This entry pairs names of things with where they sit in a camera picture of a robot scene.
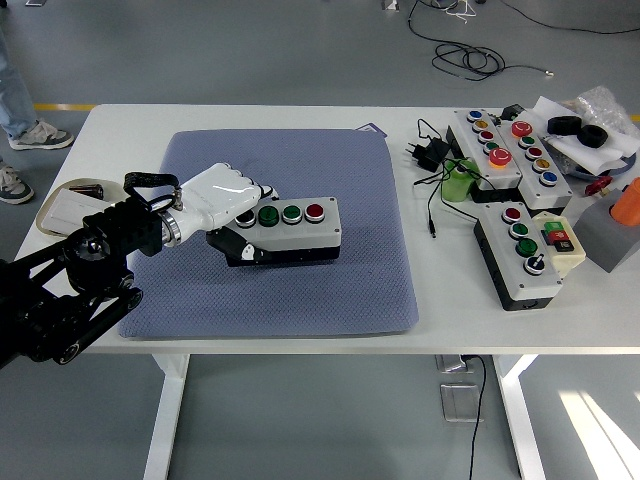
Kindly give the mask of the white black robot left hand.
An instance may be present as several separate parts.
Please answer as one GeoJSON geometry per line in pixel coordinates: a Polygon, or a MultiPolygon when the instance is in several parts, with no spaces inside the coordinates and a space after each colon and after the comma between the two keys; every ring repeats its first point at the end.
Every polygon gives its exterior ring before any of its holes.
{"type": "Polygon", "coordinates": [[[176,203],[161,214],[162,241],[175,247],[199,231],[210,246],[235,262],[266,263],[271,252],[256,246],[228,224],[274,194],[226,163],[216,163],[175,191],[176,203]]]}

